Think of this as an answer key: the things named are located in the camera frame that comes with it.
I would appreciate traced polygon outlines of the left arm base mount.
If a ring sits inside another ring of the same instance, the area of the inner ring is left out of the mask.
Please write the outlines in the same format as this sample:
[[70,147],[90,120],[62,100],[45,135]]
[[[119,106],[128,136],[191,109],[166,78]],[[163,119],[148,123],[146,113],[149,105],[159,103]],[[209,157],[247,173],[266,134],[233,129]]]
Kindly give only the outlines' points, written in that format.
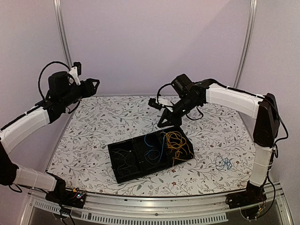
[[72,190],[63,188],[61,190],[49,191],[45,199],[54,203],[60,203],[63,206],[82,209],[85,204],[86,194],[87,192],[85,190],[80,190],[79,188]]

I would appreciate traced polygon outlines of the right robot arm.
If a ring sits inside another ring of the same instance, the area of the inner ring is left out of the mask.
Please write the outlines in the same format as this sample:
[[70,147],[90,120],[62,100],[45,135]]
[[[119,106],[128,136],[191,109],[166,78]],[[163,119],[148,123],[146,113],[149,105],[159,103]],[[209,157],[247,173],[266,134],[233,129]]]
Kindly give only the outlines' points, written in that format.
[[278,113],[278,107],[273,94],[258,95],[244,90],[225,86],[214,79],[198,82],[191,81],[186,74],[177,76],[170,86],[178,94],[180,100],[171,104],[157,93],[153,100],[154,107],[163,108],[163,114],[157,126],[181,126],[182,117],[192,109],[204,104],[217,104],[255,120],[253,141],[255,158],[253,170],[247,183],[242,200],[253,204],[260,198],[263,186],[272,167],[273,158],[278,157],[277,138],[279,127],[284,123]]

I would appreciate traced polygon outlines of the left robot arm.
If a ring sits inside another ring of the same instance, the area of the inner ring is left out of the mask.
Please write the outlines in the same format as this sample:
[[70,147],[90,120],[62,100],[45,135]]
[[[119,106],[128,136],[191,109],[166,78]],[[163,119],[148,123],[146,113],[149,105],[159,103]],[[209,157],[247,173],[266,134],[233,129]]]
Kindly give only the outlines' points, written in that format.
[[69,72],[52,74],[48,78],[48,85],[45,99],[0,130],[0,183],[50,191],[59,203],[66,203],[70,194],[64,189],[64,180],[18,165],[11,161],[9,154],[31,134],[55,122],[70,105],[79,104],[83,98],[95,95],[100,81],[92,78],[81,81],[76,68],[72,68]]

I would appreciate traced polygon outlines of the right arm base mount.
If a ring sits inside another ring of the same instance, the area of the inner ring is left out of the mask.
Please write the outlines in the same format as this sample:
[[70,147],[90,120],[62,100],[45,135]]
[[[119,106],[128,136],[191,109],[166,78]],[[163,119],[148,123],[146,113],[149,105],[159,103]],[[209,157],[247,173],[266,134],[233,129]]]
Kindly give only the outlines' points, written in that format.
[[229,209],[240,209],[241,215],[246,220],[257,219],[265,208],[267,196],[262,191],[241,191],[226,196],[225,203]]

